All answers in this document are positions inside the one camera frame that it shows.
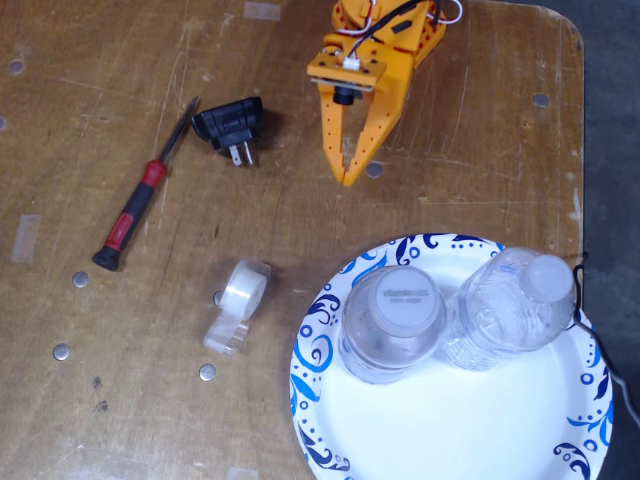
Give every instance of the screwdriver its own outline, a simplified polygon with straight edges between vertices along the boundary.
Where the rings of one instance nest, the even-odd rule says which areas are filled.
[[[182,134],[189,127],[189,120],[197,104],[198,97],[195,97],[173,129],[173,133],[162,149],[158,160],[151,160],[147,164],[142,180],[140,180],[133,194],[129,197],[129,201],[118,217],[116,224],[111,229],[111,233],[109,233],[107,240],[104,242],[104,246],[93,256],[93,263],[96,265],[111,270],[112,272],[118,271],[120,255],[122,255],[129,240],[131,240],[133,232],[135,232],[140,219],[149,206],[156,188],[160,185],[164,177],[166,177],[168,171],[166,165],[167,160],[171,155],[173,147],[176,146]]]

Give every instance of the plastic water bottle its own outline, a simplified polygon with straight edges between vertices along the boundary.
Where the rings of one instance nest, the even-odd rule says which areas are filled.
[[[575,302],[571,269],[562,259],[508,248],[447,302],[442,348],[458,367],[488,370],[554,340],[569,325]]]
[[[433,353],[445,328],[444,300],[429,275],[411,266],[381,268],[349,294],[338,351],[359,379],[392,383]]]

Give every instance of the gray floor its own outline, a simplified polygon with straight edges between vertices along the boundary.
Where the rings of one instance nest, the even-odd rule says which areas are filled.
[[[640,405],[640,2],[539,0],[585,45],[585,312]],[[640,479],[640,431],[614,388],[611,447],[599,480]]]

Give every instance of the black power adapter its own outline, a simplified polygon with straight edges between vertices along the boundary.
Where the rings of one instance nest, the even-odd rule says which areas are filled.
[[[247,142],[258,136],[263,113],[260,97],[249,97],[200,112],[191,118],[191,124],[198,136],[216,151],[229,149],[236,166],[243,163],[238,145],[244,144],[247,163],[254,165]]]

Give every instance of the wooden table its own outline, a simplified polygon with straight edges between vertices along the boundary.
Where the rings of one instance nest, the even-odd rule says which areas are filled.
[[[583,51],[567,19],[467,3],[415,75],[376,156],[383,175],[346,189],[305,76],[332,2],[281,2],[279,20],[246,18],[237,0],[0,7],[1,478],[310,479],[288,365],[347,261],[433,231],[577,258]],[[196,94],[202,108],[262,96],[260,167],[234,168],[191,133],[122,272],[100,269],[93,253]],[[246,256],[271,264],[273,283],[225,357],[201,341],[212,293]],[[64,362],[59,342],[73,349]],[[211,383],[198,376],[208,362]]]

